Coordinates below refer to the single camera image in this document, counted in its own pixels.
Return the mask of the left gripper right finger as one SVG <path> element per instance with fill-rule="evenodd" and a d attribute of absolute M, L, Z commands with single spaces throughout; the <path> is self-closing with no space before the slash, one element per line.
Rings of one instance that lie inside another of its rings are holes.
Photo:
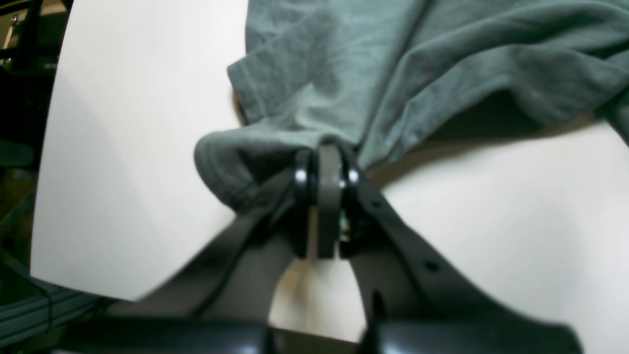
<path fill-rule="evenodd" d="M 317 255 L 347 259 L 368 327 L 359 354 L 580 354 L 573 330 L 508 309 L 407 226 L 351 148 L 317 150 Z"/>

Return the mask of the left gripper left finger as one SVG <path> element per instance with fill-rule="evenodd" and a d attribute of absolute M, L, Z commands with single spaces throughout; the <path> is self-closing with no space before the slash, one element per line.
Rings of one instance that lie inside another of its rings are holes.
<path fill-rule="evenodd" d="M 276 286 L 307 255 L 312 151 L 263 183 L 236 219 L 150 299 L 159 315 L 73 325 L 56 354 L 277 354 L 268 323 Z"/>

